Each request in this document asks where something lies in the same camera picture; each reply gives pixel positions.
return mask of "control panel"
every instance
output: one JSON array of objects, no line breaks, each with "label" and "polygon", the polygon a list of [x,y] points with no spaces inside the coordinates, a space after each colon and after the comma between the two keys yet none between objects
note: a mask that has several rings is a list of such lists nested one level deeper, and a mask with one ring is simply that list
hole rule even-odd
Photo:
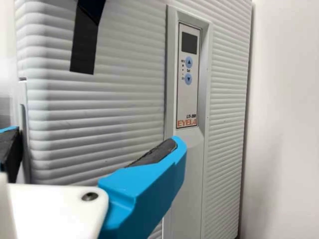
[{"label": "control panel", "polygon": [[178,24],[176,128],[197,126],[201,30]]}]

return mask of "black tape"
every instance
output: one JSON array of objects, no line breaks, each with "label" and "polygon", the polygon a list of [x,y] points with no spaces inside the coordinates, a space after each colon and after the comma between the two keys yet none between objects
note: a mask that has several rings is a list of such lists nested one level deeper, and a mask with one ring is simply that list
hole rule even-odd
[{"label": "black tape", "polygon": [[79,0],[76,8],[70,71],[94,74],[96,42],[105,0]]}]

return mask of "up arrow button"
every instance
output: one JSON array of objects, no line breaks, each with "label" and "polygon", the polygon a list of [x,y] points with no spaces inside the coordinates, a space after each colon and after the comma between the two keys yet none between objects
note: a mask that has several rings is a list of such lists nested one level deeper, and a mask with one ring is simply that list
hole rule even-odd
[{"label": "up arrow button", "polygon": [[186,57],[185,64],[187,68],[191,68],[193,65],[193,59],[190,56]]}]

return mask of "black rubber pad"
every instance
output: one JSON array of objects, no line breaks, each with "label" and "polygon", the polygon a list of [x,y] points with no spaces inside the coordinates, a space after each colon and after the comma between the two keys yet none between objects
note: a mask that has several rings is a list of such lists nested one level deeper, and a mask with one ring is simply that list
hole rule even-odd
[{"label": "black rubber pad", "polygon": [[173,139],[169,138],[155,148],[151,149],[139,159],[135,160],[133,163],[129,164],[127,167],[158,163],[171,152],[173,152],[176,147],[176,142]]}]

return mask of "white wall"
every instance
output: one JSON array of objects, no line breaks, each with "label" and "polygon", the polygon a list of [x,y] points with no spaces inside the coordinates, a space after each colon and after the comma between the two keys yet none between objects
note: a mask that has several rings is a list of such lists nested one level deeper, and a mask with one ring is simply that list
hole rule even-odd
[{"label": "white wall", "polygon": [[0,128],[17,125],[14,85],[17,83],[14,4],[0,0]]},{"label": "white wall", "polygon": [[241,239],[318,239],[319,1],[253,1]]}]

